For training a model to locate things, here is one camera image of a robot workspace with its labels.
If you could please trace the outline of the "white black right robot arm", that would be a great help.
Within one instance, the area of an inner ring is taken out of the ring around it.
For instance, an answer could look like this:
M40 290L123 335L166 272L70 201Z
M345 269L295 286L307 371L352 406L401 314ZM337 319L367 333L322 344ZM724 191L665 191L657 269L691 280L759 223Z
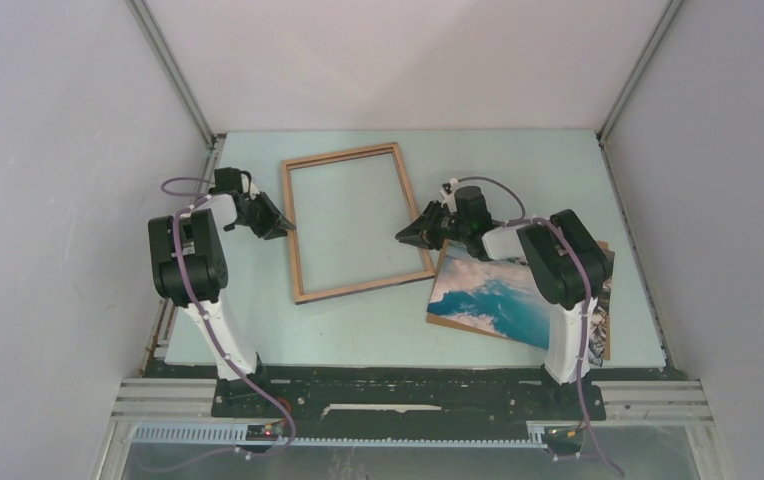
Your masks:
M580 403L572 382L590 370L587 351L591 317L598 296L612 277L613 261L572 209L547 218L526 216L501 222L492 217L482 190L443 185L443 198L431 201L395 234L406 245L441 250L446 242L463 246L480 261L523 260L541 297L562 309L549 328L546 372L554 380L539 392L543 411L564 418Z

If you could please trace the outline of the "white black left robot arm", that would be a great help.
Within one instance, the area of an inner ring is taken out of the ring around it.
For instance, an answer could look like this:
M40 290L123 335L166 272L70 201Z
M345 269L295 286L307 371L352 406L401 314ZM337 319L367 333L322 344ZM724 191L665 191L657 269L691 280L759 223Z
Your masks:
M252 175L214 171L209 189L181 211L148 221L152 279L158 295L190 318L216 359L217 375L240 380L259 370L259 355L225 301L229 267L220 234L247 227L262 240L295 229Z

